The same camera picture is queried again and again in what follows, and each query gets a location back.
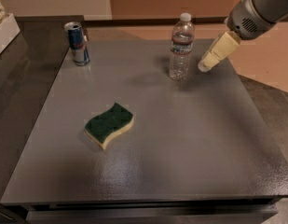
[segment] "floor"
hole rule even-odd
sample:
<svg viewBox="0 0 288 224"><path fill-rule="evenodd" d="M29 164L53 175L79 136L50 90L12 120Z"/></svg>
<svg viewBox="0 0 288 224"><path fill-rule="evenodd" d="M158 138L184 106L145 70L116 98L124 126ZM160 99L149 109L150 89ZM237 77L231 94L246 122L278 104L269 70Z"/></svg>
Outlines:
<svg viewBox="0 0 288 224"><path fill-rule="evenodd" d="M170 39L172 26L87 28L88 40ZM196 38L216 38L224 24L196 26ZM242 41L230 57L283 156L288 161L288 22L277 24L256 40ZM288 223L288 199L264 224Z"/></svg>

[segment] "blue and silver can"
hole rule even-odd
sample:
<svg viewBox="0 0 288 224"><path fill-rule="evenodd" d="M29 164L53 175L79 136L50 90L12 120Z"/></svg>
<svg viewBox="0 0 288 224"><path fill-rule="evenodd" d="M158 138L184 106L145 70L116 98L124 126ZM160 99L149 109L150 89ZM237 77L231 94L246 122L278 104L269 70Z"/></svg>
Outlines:
<svg viewBox="0 0 288 224"><path fill-rule="evenodd" d="M86 65L89 63L89 53L79 22L72 21L64 25L64 29L68 34L69 44L73 53L75 64Z"/></svg>

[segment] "white box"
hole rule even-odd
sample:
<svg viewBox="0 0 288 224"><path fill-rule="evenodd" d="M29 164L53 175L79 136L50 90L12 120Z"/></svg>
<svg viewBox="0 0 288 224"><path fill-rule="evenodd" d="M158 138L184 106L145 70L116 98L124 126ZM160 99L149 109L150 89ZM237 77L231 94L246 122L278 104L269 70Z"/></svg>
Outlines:
<svg viewBox="0 0 288 224"><path fill-rule="evenodd" d="M12 13L7 14L0 24L0 53L20 32L19 25L16 23Z"/></svg>

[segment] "robotic arm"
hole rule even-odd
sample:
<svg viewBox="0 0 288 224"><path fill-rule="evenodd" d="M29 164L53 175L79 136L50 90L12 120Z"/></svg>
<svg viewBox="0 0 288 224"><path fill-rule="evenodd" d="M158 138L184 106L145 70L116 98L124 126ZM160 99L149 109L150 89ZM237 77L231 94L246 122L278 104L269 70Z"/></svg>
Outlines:
<svg viewBox="0 0 288 224"><path fill-rule="evenodd" d="M287 16L288 0L241 0L227 18L230 32L212 43L199 62L199 70L209 71L238 48L241 40L259 37Z"/></svg>

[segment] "wall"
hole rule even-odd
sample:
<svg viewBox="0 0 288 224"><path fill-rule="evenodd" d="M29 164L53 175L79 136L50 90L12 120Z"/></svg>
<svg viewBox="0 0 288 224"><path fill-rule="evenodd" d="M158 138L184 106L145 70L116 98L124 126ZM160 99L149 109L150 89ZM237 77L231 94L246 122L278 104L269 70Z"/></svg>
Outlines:
<svg viewBox="0 0 288 224"><path fill-rule="evenodd" d="M86 20L227 16L239 0L2 0L16 16L85 15Z"/></svg>

